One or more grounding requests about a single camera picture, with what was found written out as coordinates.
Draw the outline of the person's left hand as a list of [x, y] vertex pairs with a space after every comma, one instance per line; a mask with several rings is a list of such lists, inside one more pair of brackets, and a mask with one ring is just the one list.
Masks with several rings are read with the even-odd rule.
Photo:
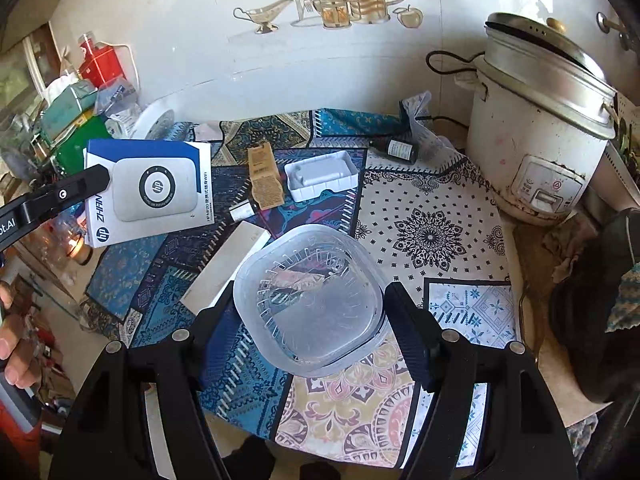
[[34, 345], [24, 339], [25, 323], [21, 315], [11, 312], [13, 292], [6, 282], [1, 282], [1, 307], [4, 318], [1, 323], [1, 359], [4, 377], [9, 385], [27, 389], [40, 382], [40, 366], [34, 355]]

